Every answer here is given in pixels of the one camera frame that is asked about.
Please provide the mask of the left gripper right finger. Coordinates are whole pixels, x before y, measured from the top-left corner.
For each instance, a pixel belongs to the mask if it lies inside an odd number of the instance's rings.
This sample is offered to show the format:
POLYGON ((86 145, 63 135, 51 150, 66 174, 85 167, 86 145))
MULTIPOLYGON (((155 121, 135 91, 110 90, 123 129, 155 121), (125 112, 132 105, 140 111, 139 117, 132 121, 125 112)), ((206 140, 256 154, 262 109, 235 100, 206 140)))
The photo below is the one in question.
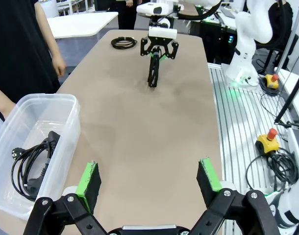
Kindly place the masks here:
POLYGON ((209 158, 199 161, 197 182, 206 211, 190 230, 190 235, 215 235, 226 220, 234 220, 244 235, 280 234, 265 195, 259 190, 243 195, 224 188, 209 158))

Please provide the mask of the person's left hand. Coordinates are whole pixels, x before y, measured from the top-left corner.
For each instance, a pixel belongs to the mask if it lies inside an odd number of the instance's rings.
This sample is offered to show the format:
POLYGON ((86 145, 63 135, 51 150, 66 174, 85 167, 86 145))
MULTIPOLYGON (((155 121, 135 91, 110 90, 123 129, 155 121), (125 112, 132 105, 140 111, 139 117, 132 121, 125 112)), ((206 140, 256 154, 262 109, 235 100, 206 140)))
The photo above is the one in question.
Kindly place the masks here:
POLYGON ((56 71, 58 78, 63 77, 65 75, 65 71, 66 71, 66 63, 65 63, 64 59, 62 58, 62 56, 60 54, 53 55, 52 63, 53 63, 53 67, 56 71))

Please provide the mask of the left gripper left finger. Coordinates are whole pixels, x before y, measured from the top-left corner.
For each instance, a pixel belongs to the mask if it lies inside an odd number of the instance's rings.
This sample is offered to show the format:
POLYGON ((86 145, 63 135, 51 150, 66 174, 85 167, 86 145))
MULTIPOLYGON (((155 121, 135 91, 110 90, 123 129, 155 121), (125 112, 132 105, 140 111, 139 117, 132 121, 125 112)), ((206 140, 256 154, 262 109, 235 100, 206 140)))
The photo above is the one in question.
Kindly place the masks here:
POLYGON ((54 201, 38 198, 27 221, 25 235, 60 235, 68 225, 76 225, 82 235, 106 235, 94 217, 101 178, 96 162, 87 164, 75 193, 54 201))

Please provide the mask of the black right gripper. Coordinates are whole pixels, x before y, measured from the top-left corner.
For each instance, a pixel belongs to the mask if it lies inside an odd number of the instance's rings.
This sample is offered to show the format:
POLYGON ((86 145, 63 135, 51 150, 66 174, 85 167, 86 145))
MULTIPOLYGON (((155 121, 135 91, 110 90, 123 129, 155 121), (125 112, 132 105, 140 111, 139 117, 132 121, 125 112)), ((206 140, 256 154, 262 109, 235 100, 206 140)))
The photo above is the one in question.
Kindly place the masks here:
POLYGON ((153 47, 164 47, 165 52, 161 55, 161 58, 167 57, 170 59, 175 59, 178 50, 178 42, 176 42, 174 39, 162 37, 148 36, 148 38, 142 38, 140 40, 140 55, 149 55, 153 57, 153 47), (171 52, 169 52, 169 44, 172 46, 171 52))

